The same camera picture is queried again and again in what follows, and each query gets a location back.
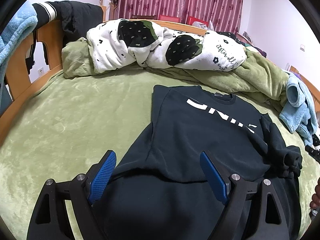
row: white logo on sweatshirt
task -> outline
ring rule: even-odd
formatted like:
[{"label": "white logo on sweatshirt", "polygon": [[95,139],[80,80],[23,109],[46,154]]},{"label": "white logo on sweatshirt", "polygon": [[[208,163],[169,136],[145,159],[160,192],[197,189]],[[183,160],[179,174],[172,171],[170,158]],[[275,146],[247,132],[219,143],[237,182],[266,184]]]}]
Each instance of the white logo on sweatshirt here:
[{"label": "white logo on sweatshirt", "polygon": [[[204,105],[204,104],[197,104],[197,103],[195,103],[194,101],[192,101],[192,100],[190,100],[190,99],[188,99],[187,100],[187,103],[189,104],[189,105],[191,105],[191,106],[193,106],[193,107],[195,107],[195,108],[198,108],[198,109],[201,109],[201,110],[206,110],[207,109],[207,105]],[[217,112],[218,114],[219,114],[219,116],[223,119],[223,120],[228,120],[228,118],[229,118],[229,116],[228,115],[226,115],[226,114],[224,114],[224,113],[222,113],[222,112],[220,112],[220,111],[218,111],[218,110],[216,110],[216,109],[214,109],[214,108],[210,108],[210,110],[209,110],[209,114],[213,114],[214,112]],[[236,123],[236,119],[231,119],[231,123]],[[242,123],[238,123],[238,126],[240,126],[240,127],[243,127],[243,124]],[[248,126],[252,126],[252,127],[254,127],[254,128],[257,128],[257,126],[256,125],[253,125],[253,124],[250,124],[249,123],[249,125]],[[252,133],[254,133],[254,131],[253,130],[251,130],[248,126],[246,126],[246,128],[248,128],[249,129],[249,131],[250,132],[252,132]]]}]

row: clothing tag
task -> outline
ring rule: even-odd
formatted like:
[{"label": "clothing tag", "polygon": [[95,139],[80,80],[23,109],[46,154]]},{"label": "clothing tag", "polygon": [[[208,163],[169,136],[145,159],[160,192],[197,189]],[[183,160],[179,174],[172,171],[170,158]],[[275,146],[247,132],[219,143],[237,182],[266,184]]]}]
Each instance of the clothing tag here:
[{"label": "clothing tag", "polygon": [[215,95],[216,97],[223,97],[223,95],[220,94],[220,93],[218,93],[218,92],[215,92],[214,95]]}]

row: hand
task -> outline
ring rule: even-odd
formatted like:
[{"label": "hand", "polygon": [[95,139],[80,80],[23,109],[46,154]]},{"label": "hand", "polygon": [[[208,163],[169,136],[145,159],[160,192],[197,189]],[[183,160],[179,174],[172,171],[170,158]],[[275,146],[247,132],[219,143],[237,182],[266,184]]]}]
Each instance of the hand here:
[{"label": "hand", "polygon": [[316,209],[320,206],[320,178],[318,185],[315,188],[316,193],[312,195],[312,201],[310,202],[310,208]]}]

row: green bed sheet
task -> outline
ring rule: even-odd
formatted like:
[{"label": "green bed sheet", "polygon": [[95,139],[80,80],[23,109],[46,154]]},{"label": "green bed sheet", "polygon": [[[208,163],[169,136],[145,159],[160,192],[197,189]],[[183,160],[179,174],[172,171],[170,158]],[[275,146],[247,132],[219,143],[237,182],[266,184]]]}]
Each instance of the green bed sheet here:
[{"label": "green bed sheet", "polygon": [[[198,85],[144,70],[120,69],[73,79],[62,74],[53,76],[23,106],[0,149],[0,215],[17,240],[26,239],[29,219],[46,179],[70,180],[86,172],[108,149],[116,152],[119,163],[150,122],[154,85]],[[290,134],[281,124],[275,109],[237,95],[261,113],[268,112],[286,144],[301,148],[302,234],[310,223],[308,205],[320,177],[319,165],[303,150],[299,135]],[[75,237],[82,239],[69,202],[67,208]]]}]

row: wooden bed frame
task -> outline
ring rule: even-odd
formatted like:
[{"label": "wooden bed frame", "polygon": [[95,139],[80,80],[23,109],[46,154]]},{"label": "wooden bed frame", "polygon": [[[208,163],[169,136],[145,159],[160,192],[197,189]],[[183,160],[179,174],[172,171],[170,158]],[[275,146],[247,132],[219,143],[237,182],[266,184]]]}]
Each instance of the wooden bed frame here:
[{"label": "wooden bed frame", "polygon": [[[102,6],[102,9],[104,11],[105,19],[106,7]],[[199,35],[204,35],[206,32],[206,30],[204,29],[200,29],[190,25],[159,20],[152,21],[163,27],[171,28],[178,31],[190,32]],[[60,21],[52,21],[50,23],[47,23],[40,29],[36,30],[36,38],[37,41],[42,42],[46,46],[50,70],[33,83],[30,82],[25,62],[26,52],[33,44],[33,36],[32,34],[30,34],[22,41],[20,46],[11,56],[6,71],[5,76],[9,85],[13,102],[0,117],[0,146],[2,145],[5,137],[9,132],[12,120],[15,118],[24,102],[33,94],[35,94],[38,90],[40,90],[41,87],[46,84],[46,82],[52,75],[54,75],[62,69],[61,50],[63,32]],[[298,73],[298,71],[293,67],[291,68],[291,70]],[[304,77],[302,79],[310,89],[315,99],[316,109],[320,111],[320,92]],[[15,238],[10,233],[8,228],[6,228],[6,225],[3,223],[0,217],[1,239],[2,234],[5,235],[6,239],[15,240]]]}]

